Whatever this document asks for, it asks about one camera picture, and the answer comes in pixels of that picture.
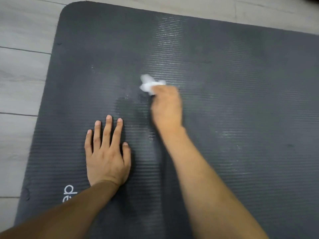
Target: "yoga mat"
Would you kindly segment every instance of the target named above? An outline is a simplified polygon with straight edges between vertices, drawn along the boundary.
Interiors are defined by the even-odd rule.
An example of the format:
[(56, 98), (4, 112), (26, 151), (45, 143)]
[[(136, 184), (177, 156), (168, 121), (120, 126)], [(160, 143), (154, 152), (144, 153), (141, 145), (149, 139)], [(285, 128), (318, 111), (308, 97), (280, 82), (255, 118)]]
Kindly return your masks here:
[(60, 16), (16, 224), (89, 187), (84, 140), (122, 117), (130, 178), (91, 238), (191, 238), (152, 124), (150, 74), (179, 88), (199, 151), (270, 238), (318, 238), (319, 38), (94, 2)]

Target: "gray laminate floor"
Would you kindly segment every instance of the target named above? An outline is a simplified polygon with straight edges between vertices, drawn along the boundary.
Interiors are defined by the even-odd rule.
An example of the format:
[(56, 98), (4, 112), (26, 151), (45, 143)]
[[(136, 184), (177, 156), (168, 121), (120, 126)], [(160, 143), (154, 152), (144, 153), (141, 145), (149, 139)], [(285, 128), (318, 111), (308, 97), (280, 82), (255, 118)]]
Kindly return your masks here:
[[(0, 0), (0, 231), (13, 225), (59, 14), (80, 0)], [(305, 0), (91, 0), (319, 34)]]

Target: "ribbed mat surface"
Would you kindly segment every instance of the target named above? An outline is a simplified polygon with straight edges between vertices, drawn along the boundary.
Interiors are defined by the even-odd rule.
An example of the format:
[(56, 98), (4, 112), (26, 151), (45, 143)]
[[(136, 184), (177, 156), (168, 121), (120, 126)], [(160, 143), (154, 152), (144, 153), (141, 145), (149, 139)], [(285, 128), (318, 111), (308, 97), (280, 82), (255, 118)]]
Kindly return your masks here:
[(92, 238), (190, 238), (140, 75), (176, 85), (184, 125), (270, 238), (319, 238), (319, 37), (78, 2), (61, 13), (16, 224), (88, 188), (84, 139), (122, 117), (130, 179)]

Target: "white tissue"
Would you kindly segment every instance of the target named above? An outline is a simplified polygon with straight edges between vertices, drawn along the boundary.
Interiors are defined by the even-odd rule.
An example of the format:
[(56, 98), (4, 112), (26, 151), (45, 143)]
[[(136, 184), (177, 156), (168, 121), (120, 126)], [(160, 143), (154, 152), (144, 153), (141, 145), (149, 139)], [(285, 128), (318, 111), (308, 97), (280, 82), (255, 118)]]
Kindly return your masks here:
[(142, 75), (141, 81), (142, 81), (142, 85), (140, 86), (140, 89), (144, 92), (148, 92), (150, 96), (155, 95), (154, 92), (152, 91), (152, 86), (166, 84), (166, 81), (164, 80), (155, 81), (154, 78), (150, 75)]

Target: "forearm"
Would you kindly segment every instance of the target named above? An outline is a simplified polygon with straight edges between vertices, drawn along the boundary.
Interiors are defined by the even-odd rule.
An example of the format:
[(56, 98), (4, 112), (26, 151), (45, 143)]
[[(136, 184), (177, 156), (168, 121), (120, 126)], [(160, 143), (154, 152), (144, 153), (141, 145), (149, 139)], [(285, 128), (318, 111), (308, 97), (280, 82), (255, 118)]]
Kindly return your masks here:
[(0, 239), (82, 238), (117, 189), (112, 182), (97, 183), (39, 217), (5, 231)]
[(184, 128), (162, 132), (197, 238), (268, 238), (201, 156)]

